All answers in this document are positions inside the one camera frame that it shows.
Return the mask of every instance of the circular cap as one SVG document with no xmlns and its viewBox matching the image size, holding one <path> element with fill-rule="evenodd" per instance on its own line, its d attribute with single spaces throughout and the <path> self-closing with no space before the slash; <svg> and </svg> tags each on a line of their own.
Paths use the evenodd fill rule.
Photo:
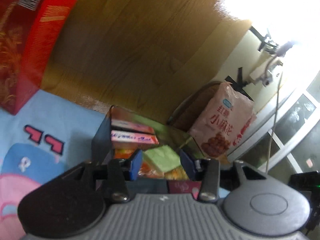
<svg viewBox="0 0 320 240">
<path fill-rule="evenodd" d="M 18 216 L 24 230 L 45 238 L 66 238 L 93 227 L 102 217 L 102 195 L 80 181 L 45 184 L 23 198 Z"/>
<path fill-rule="evenodd" d="M 275 216 L 288 208 L 288 202 L 280 195 L 264 193 L 254 196 L 250 201 L 250 206 L 262 215 Z"/>
<path fill-rule="evenodd" d="M 271 237 L 299 230 L 310 214 L 302 194 L 275 180 L 245 181 L 225 198 L 223 210 L 243 230 Z"/>
</svg>

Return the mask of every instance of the barcode label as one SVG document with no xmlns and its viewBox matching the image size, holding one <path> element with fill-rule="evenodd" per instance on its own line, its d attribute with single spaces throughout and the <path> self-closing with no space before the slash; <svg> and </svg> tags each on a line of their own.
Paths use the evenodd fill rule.
<svg viewBox="0 0 320 240">
<path fill-rule="evenodd" d="M 19 5 L 35 11 L 40 0 L 19 0 Z"/>
</svg>

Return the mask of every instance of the red box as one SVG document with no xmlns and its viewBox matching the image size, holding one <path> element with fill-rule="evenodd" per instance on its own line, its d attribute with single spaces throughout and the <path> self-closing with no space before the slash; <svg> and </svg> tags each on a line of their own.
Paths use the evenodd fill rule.
<svg viewBox="0 0 320 240">
<path fill-rule="evenodd" d="M 174 181 L 168 180 L 168 187 L 170 194 L 184 194 L 191 193 L 197 199 L 201 187 L 201 181 Z"/>
<path fill-rule="evenodd" d="M 17 112 L 39 90 L 77 0 L 0 0 L 0 106 Z"/>
</svg>

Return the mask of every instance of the gray ribbed panel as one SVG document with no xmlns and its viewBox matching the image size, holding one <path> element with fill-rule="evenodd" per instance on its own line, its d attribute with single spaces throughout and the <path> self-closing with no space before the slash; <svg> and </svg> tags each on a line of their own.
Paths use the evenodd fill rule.
<svg viewBox="0 0 320 240">
<path fill-rule="evenodd" d="M 25 236 L 23 240 L 40 240 Z M 81 236 L 67 240 L 265 240 L 233 227 L 217 206 L 191 194 L 138 194 L 126 204 L 113 205 L 101 222 Z M 303 240 L 300 232 L 272 240 Z"/>
</svg>

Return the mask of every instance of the snack bag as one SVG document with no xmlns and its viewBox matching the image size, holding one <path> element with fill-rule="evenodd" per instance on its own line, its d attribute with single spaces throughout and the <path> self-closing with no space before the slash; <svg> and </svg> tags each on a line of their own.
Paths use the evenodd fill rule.
<svg viewBox="0 0 320 240">
<path fill-rule="evenodd" d="M 150 179 L 163 179 L 164 173 L 156 171 L 152 165 L 149 165 L 146 161 L 143 161 L 142 166 L 138 173 L 139 177 L 145 177 Z"/>
<path fill-rule="evenodd" d="M 172 171 L 168 171 L 164 174 L 164 178 L 167 180 L 188 180 L 189 177 L 183 167 L 180 165 Z"/>
<path fill-rule="evenodd" d="M 235 147 L 255 120 L 253 105 L 253 101 L 234 91 L 228 82 L 221 83 L 189 134 L 204 153 L 217 158 Z"/>
</svg>

